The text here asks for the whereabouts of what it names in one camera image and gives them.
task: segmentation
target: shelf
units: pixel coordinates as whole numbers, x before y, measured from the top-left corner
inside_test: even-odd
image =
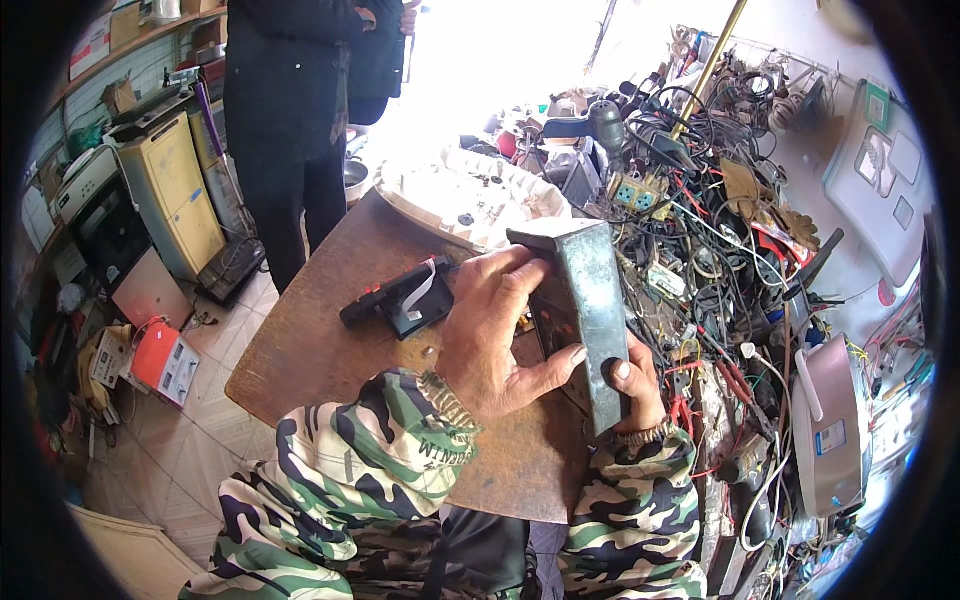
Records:
[[[64,98],[77,91],[83,84],[90,81],[96,74],[100,73],[110,65],[114,64],[118,60],[124,58],[129,53],[133,52],[137,48],[142,48],[144,45],[159,39],[167,34],[172,33],[176,29],[193,23],[194,21],[199,21],[201,19],[206,19],[211,16],[220,16],[221,14],[227,14],[227,7],[219,7],[209,12],[199,12],[196,14],[188,14],[181,18],[179,21],[174,21],[173,23],[168,23],[162,27],[157,27],[156,29],[148,30],[146,32],[141,32],[140,36],[137,39],[134,39],[120,48],[117,48],[116,52],[110,52],[106,58],[100,60],[90,68],[86,69],[81,73],[80,77],[73,80],[67,86],[58,91],[54,96],[52,102],[50,103],[50,110],[53,110],[59,103],[63,101]]]

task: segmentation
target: camouflage sleeve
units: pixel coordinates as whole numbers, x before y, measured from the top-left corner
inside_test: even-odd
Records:
[[[278,460],[221,484],[211,570],[180,598],[352,598],[330,564],[357,553],[347,529],[436,513],[478,431],[439,377],[403,370],[367,382],[351,404],[290,413],[276,427]]]
[[[690,560],[700,536],[690,481],[696,449],[668,426],[662,442],[621,436],[598,450],[559,555],[568,597],[703,598],[707,579]]]

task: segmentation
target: camouflage jacket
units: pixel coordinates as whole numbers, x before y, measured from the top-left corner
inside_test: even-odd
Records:
[[[436,375],[403,370],[381,373],[351,404],[294,411],[276,427],[278,460],[247,463],[220,486],[225,529],[210,570],[180,598],[418,597],[436,514],[480,430]],[[690,560],[694,454],[674,428],[662,443],[625,438],[594,455],[559,554],[568,597],[706,595]],[[462,570],[447,565],[444,598],[482,595]]]

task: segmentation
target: ribbon cable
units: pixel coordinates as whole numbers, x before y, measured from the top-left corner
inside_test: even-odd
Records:
[[[413,308],[413,305],[420,301],[420,299],[426,296],[426,293],[430,291],[430,288],[433,287],[433,278],[437,274],[437,265],[434,264],[433,258],[427,260],[425,264],[426,266],[430,267],[430,277],[428,277],[419,288],[414,290],[413,293],[407,297],[407,300],[404,300],[403,304],[400,305],[400,309],[403,311],[403,314],[405,314],[407,319],[410,321],[419,321],[423,318],[423,315],[419,312],[419,310],[411,310],[411,308]]]

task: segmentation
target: wooden table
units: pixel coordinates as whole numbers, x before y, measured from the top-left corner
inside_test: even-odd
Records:
[[[469,257],[407,221],[372,190],[280,298],[240,359],[227,395],[276,425],[300,406],[354,401],[364,382],[390,367],[432,367],[439,324],[398,342],[381,319],[347,329],[340,309],[367,286],[443,253],[457,262]],[[514,354],[522,366],[542,362],[536,334],[518,337]],[[495,515],[568,521],[583,487],[588,451],[584,418],[562,392],[490,425],[477,444],[479,456],[464,467],[448,502]]]

